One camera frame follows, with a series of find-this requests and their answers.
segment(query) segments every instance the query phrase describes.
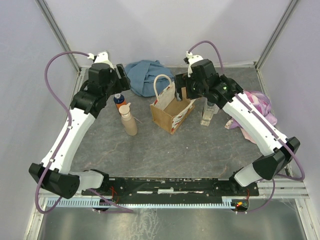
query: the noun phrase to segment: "plastic bottle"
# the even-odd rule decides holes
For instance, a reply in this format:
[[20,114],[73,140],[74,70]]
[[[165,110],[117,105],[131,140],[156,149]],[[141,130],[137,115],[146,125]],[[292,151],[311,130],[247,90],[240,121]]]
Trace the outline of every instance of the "plastic bottle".
[[126,105],[122,105],[119,108],[121,114],[121,122],[124,125],[125,131],[130,136],[134,136],[138,132],[135,118],[130,113],[130,102]]
[[117,94],[114,95],[113,101],[114,101],[116,107],[118,108],[118,110],[122,105],[126,105],[127,104],[126,100],[125,100],[125,97],[120,93],[117,93]]
[[218,111],[219,107],[216,104],[209,102],[206,98],[202,110],[200,124],[203,126],[209,126],[212,117],[214,116],[214,114],[217,114]]

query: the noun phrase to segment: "purple cloth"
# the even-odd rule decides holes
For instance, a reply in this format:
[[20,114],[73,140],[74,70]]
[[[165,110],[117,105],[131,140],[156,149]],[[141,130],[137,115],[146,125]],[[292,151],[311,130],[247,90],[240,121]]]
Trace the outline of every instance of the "purple cloth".
[[[277,124],[276,117],[272,115],[272,113],[270,113],[271,103],[266,95],[259,91],[244,91],[244,93],[247,95],[253,106],[265,117],[265,119],[268,120],[269,123],[271,123],[272,126]],[[231,124],[229,129],[241,127],[236,120],[234,120],[233,118],[232,120],[233,123]]]

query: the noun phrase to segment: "basket handle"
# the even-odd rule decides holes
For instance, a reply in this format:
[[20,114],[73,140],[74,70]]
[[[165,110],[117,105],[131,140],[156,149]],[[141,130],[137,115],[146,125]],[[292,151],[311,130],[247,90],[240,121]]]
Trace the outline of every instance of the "basket handle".
[[160,78],[160,77],[164,77],[164,78],[168,79],[169,82],[170,82],[170,85],[172,85],[171,78],[168,77],[167,75],[159,74],[158,76],[156,76],[155,79],[154,79],[154,82],[153,82],[153,89],[154,89],[154,93],[155,93],[155,96],[156,96],[157,100],[159,99],[159,95],[158,95],[158,92],[157,92],[156,83],[157,83],[158,78]]

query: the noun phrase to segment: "wall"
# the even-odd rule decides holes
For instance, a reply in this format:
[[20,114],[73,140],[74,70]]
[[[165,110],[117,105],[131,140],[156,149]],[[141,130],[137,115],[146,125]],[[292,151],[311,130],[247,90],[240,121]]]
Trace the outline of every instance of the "wall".
[[[66,119],[44,81],[46,63],[60,52],[35,1],[1,3],[1,239],[23,239],[36,190],[29,166],[45,156]],[[52,88],[65,103],[71,99],[75,77],[67,57],[54,62],[49,70]]]
[[[46,0],[72,50],[108,50],[112,61],[184,65],[211,40],[225,63],[257,61],[290,0]],[[194,53],[214,63],[210,46]],[[82,66],[90,62],[79,59]]]
[[315,206],[320,198],[319,12],[318,0],[300,1],[261,69],[278,127],[301,141],[297,156]]

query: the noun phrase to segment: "blue towel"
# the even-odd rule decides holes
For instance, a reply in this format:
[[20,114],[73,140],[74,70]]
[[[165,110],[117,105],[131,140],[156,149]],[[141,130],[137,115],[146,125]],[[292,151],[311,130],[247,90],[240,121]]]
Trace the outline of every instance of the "blue towel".
[[[159,74],[165,74],[174,80],[169,68],[164,67],[158,60],[141,60],[128,64],[124,68],[126,75],[131,81],[131,90],[138,96],[155,96],[154,81]],[[168,85],[169,81],[165,77],[160,77],[156,81],[156,90],[160,94]]]

